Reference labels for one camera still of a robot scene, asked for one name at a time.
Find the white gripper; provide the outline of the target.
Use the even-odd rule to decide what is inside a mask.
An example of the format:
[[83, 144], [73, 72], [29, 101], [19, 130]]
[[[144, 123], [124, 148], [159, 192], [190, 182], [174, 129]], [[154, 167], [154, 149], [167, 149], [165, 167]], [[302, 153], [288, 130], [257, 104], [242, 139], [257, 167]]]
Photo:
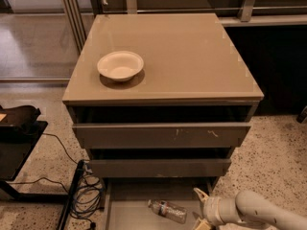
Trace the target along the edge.
[[214, 230], [214, 226], [240, 222], [234, 198], [209, 196], [199, 188], [194, 188], [193, 191], [203, 203], [203, 215], [193, 213], [196, 221], [192, 230]]

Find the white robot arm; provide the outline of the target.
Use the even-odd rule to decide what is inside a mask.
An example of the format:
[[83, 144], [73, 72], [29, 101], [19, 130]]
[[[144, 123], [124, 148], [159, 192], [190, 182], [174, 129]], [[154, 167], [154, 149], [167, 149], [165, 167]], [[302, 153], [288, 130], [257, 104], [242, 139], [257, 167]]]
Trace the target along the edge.
[[198, 218], [193, 230], [229, 223], [258, 230], [270, 225], [278, 230], [307, 230], [306, 217], [282, 209], [253, 191], [241, 191], [233, 198], [209, 196], [199, 188], [194, 192], [201, 202], [203, 218]]

